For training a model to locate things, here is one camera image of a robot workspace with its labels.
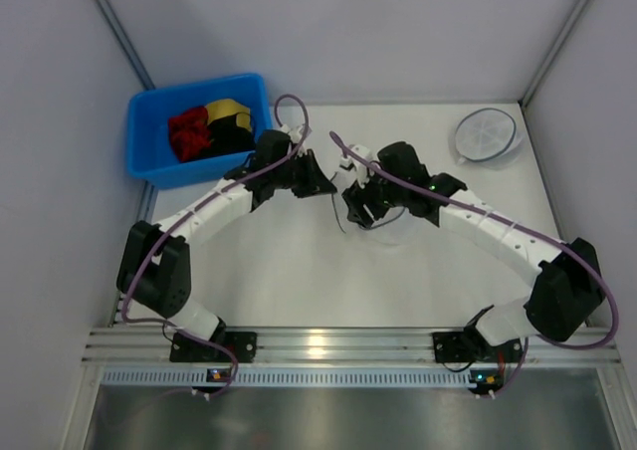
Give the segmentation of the red lace bra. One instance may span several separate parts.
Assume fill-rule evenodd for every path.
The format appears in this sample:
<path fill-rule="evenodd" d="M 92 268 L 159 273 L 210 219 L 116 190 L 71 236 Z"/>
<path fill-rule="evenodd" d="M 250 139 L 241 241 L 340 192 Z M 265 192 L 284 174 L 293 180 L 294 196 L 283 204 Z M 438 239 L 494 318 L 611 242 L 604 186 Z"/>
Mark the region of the red lace bra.
<path fill-rule="evenodd" d="M 210 149 L 208 117 L 205 107 L 195 107 L 168 119 L 168 142 L 179 162 L 201 159 Z"/>

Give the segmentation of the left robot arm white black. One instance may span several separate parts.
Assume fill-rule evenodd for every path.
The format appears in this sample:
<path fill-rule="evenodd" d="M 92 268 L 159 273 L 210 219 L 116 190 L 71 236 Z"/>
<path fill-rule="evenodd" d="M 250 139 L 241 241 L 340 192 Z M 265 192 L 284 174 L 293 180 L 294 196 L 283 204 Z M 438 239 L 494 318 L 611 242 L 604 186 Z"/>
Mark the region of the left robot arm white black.
<path fill-rule="evenodd" d="M 124 294 L 122 312 L 135 301 L 154 312 L 154 322 L 219 345 L 225 323 L 193 297 L 190 251 L 255 211 L 277 190 L 289 190 L 300 199 L 336 193 L 302 139 L 299 127 L 264 131 L 247 161 L 227 172 L 210 192 L 155 224 L 135 223 L 115 281 Z"/>

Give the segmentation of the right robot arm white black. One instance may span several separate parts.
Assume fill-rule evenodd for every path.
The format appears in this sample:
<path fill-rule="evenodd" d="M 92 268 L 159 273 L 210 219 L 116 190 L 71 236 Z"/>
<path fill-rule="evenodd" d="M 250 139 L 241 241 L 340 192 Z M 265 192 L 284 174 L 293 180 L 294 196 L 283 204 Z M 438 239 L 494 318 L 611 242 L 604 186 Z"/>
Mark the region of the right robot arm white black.
<path fill-rule="evenodd" d="M 527 296 L 489 305 L 464 326 L 462 342 L 476 357 L 531 336 L 567 347 L 605 301 L 592 244 L 581 238 L 555 240 L 495 212 L 461 180 L 447 173 L 430 174 L 404 141 L 368 156 L 356 146 L 344 146 L 338 171 L 350 180 L 342 191 L 348 221 L 369 230 L 389 210 L 402 208 L 465 238 L 528 286 Z"/>

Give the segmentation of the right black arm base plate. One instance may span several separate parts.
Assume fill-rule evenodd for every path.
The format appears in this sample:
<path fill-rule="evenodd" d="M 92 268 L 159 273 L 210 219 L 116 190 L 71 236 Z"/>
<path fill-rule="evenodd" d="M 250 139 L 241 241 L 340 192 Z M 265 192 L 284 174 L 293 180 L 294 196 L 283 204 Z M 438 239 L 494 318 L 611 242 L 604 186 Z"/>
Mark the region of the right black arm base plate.
<path fill-rule="evenodd" d="M 435 332 L 432 341 L 437 363 L 517 363 L 524 350 L 519 339 L 493 346 L 464 331 Z"/>

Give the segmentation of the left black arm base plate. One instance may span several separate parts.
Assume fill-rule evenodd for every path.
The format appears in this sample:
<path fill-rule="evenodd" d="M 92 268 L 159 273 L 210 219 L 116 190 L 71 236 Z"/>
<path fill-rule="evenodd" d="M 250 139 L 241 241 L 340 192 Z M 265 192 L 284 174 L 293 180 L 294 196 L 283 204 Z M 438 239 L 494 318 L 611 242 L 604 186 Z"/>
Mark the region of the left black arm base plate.
<path fill-rule="evenodd" d="M 170 362 L 208 363 L 231 361 L 227 353 L 198 343 L 182 334 L 175 334 L 171 339 Z M 221 345 L 232 353 L 239 363 L 251 363 L 254 361 L 257 351 L 257 334 L 253 332 L 225 332 Z"/>

